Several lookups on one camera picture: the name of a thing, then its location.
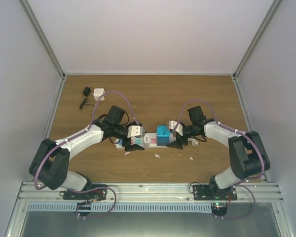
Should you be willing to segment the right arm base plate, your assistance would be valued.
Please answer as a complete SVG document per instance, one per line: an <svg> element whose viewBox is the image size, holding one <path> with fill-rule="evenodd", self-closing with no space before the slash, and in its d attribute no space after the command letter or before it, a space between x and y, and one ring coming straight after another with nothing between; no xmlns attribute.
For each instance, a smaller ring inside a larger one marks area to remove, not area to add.
<svg viewBox="0 0 296 237"><path fill-rule="evenodd" d="M194 200L229 201L238 199L233 187L218 189L209 184L193 184L191 191Z"/></svg>

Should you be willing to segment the white power strip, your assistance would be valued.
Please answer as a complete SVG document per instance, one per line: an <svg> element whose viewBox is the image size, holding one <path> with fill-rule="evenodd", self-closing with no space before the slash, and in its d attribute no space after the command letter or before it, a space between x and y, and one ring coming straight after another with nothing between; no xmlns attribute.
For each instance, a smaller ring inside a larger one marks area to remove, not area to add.
<svg viewBox="0 0 296 237"><path fill-rule="evenodd" d="M150 135L150 145L145 146L144 145L144 137L136 138L136 137L131 137L131 145L137 144L145 149L157 149L157 148L167 148L166 146L158 146L156 143L156 133L146 133ZM172 133L170 133L170 141L169 143L175 141L175 137ZM118 150L124 150L124 147L122 147L122 140L119 143L115 144L116 148Z"/></svg>

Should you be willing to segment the white cube adapter tiger sticker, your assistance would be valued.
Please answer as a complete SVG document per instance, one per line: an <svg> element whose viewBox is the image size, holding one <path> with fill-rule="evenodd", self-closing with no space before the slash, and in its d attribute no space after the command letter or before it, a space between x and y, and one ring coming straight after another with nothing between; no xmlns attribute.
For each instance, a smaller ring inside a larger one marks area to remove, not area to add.
<svg viewBox="0 0 296 237"><path fill-rule="evenodd" d="M105 94L104 88L94 88L93 97L95 101L104 101L105 97L103 96L103 94Z"/></svg>

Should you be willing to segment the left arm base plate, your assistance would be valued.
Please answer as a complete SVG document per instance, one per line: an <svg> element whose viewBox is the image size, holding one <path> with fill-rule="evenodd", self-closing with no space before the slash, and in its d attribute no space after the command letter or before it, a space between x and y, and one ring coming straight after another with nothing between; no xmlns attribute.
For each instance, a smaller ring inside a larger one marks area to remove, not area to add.
<svg viewBox="0 0 296 237"><path fill-rule="evenodd" d="M64 200L102 201L107 196L107 185L89 184L82 190L82 193L65 190L60 191L59 196Z"/></svg>

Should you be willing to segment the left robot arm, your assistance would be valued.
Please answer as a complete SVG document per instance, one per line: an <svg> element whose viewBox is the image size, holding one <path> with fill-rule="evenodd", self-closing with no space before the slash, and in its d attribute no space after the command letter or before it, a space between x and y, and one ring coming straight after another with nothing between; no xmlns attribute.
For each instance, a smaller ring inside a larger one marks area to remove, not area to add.
<svg viewBox="0 0 296 237"><path fill-rule="evenodd" d="M70 160L90 146L112 137L122 142L126 152L144 150L142 146L131 142L132 137L144 134L143 125L136 121L121 124L125 113L124 109L112 106L107 114L99 116L86 128L69 137L56 141L49 138L43 140L29 167L34 182L43 183L42 186L35 185L36 189L65 188L74 191L80 199L89 198L92 193L90 180L78 172L69 171Z"/></svg>

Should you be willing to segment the black power adapter with cable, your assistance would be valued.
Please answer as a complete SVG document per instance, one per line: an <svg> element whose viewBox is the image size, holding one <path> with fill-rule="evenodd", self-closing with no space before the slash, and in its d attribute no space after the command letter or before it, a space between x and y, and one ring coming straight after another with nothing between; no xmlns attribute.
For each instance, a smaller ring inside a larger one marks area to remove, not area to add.
<svg viewBox="0 0 296 237"><path fill-rule="evenodd" d="M88 96L91 93L91 88L86 86L85 89L82 91L82 102L79 105L79 109L82 110L84 106L94 106L88 102Z"/></svg>

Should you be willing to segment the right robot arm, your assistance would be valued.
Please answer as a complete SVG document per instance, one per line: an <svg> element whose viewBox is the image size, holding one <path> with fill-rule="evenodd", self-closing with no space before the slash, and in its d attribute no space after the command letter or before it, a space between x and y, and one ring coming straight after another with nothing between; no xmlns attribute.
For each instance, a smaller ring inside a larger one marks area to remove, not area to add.
<svg viewBox="0 0 296 237"><path fill-rule="evenodd" d="M206 118L200 106L190 108L188 115L191 125L169 121L168 129L175 134L175 141L168 148L183 149L188 139L202 136L213 139L228 148L230 167L213 176L208 186L209 196L219 200L232 192L234 185L241 184L253 176L263 176L270 169L270 161L260 135L232 129L214 118Z"/></svg>

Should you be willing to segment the blue cube adapter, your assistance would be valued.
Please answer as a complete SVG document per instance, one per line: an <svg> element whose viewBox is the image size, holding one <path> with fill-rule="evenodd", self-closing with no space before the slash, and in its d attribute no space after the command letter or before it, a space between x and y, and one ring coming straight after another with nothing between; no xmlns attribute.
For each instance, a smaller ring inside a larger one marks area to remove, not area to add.
<svg viewBox="0 0 296 237"><path fill-rule="evenodd" d="M158 146L166 146L170 141L170 131L167 126L160 125L156 129L156 143Z"/></svg>

